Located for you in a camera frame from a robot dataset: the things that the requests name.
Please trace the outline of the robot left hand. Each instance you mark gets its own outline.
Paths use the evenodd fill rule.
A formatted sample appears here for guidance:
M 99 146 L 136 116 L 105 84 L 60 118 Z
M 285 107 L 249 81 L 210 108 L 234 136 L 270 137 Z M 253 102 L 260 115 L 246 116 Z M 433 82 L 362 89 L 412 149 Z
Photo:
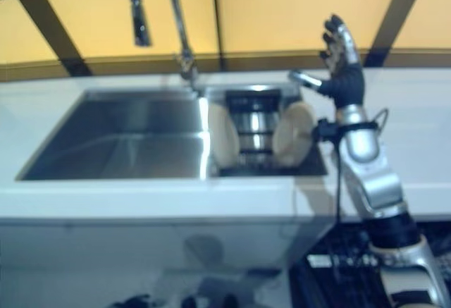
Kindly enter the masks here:
M 148 308 L 150 307 L 149 295 L 136 295 L 122 302 L 116 302 L 113 307 L 118 308 Z

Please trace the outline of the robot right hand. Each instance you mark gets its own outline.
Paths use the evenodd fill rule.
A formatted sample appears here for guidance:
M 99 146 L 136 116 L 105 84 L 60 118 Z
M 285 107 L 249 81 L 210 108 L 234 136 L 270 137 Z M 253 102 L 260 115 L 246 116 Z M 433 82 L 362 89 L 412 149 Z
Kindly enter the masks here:
M 362 106 L 365 79 L 359 52 L 343 19 L 333 14 L 324 22 L 322 39 L 326 48 L 319 52 L 329 78 L 315 78 L 300 69 L 290 70 L 288 79 L 333 100 L 336 109 Z

